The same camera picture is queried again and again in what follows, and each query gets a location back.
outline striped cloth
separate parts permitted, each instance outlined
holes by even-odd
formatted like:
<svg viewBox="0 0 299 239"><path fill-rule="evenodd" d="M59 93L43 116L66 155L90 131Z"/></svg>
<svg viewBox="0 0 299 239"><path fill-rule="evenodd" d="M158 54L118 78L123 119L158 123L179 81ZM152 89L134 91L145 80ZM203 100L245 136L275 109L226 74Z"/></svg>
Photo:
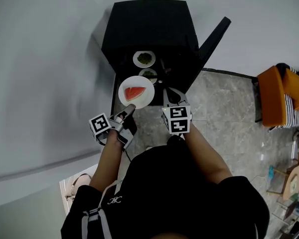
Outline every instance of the striped cloth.
<svg viewBox="0 0 299 239"><path fill-rule="evenodd" d="M297 73L297 71L290 67L290 70L293 73ZM294 111L293 100L290 96L285 94L285 103L286 103L286 124L273 126L268 129L268 131L272 131L276 128L290 128L294 126L299 126L299 111Z"/></svg>

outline gray tile floor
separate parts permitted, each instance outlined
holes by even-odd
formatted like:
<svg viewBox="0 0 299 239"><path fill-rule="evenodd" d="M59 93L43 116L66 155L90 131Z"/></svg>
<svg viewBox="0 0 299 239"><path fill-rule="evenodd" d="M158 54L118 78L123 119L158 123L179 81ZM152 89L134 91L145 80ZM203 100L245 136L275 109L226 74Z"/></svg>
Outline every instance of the gray tile floor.
<svg viewBox="0 0 299 239"><path fill-rule="evenodd" d="M286 169L290 165L294 129L276 129L267 132L261 123L255 123L255 100L250 79L201 72L187 92L193 113L193 123L224 158L233 175L246 176L267 202L270 212L275 212L280 201L277 195L266 193L270 165ZM116 100L115 111L122 108ZM166 144L169 134L161 119L161 107L136 110L134 119L138 126L133 143L128 148L131 158L149 146ZM123 179L129 160L124 154L119 171ZM283 178L268 181L270 190L279 191ZM284 224L271 215L266 239L279 236Z"/></svg>

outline white plate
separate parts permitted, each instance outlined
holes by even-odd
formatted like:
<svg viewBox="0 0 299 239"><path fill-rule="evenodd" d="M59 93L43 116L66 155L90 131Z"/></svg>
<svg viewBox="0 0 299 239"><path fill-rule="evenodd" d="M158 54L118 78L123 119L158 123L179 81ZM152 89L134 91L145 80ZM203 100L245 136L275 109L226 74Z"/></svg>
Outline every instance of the white plate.
<svg viewBox="0 0 299 239"><path fill-rule="evenodd" d="M148 64L142 64L140 61L138 61L138 57L141 53L148 53L149 55L151 55L151 61L148 63ZM140 67L140 68L147 68L147 67L150 67L152 66L154 63L155 63L155 60L156 60L156 57L155 57L155 54L154 52L152 51L137 51L135 52L134 56L133 56L133 62L136 66Z"/></svg>
<svg viewBox="0 0 299 239"><path fill-rule="evenodd" d="M141 94L138 98L126 101L124 90L132 87L145 87L146 89L143 92L143 94ZM141 109L145 106L148 106L150 102L153 100L154 94L155 89L152 82L150 82L149 79L143 76L131 76L127 78L125 81L123 81L119 87L119 99L121 103L125 106L134 104L136 106L136 109Z"/></svg>
<svg viewBox="0 0 299 239"><path fill-rule="evenodd" d="M139 76L143 76L143 74L145 72L151 72L153 75L157 75L157 72L154 69L152 69L152 68L144 68L144 69L142 69L140 71ZM150 80L150 82L152 82L154 84L157 81L157 78L153 78L153 79L149 79L149 80Z"/></svg>

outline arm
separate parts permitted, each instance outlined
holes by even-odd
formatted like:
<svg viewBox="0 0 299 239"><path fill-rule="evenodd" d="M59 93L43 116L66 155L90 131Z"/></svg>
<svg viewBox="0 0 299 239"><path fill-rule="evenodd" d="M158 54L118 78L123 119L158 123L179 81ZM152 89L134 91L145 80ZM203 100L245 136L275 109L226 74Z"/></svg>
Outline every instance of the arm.
<svg viewBox="0 0 299 239"><path fill-rule="evenodd" d="M232 174L222 157L206 141L194 124L190 123L190 132L184 134L188 148L206 179L220 183Z"/></svg>
<svg viewBox="0 0 299 239"><path fill-rule="evenodd" d="M110 130L90 186L103 193L118 178L122 150L123 144L118 140L117 132Z"/></svg>

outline red watermelon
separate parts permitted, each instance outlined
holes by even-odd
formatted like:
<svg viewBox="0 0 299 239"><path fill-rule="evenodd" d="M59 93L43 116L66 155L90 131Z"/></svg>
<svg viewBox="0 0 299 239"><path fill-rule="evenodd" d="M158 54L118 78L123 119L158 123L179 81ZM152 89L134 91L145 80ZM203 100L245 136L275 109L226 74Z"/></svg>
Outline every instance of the red watermelon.
<svg viewBox="0 0 299 239"><path fill-rule="evenodd" d="M135 98L138 98L146 88L144 87L133 87L133 88L127 88L124 90L126 101L133 100Z"/></svg>

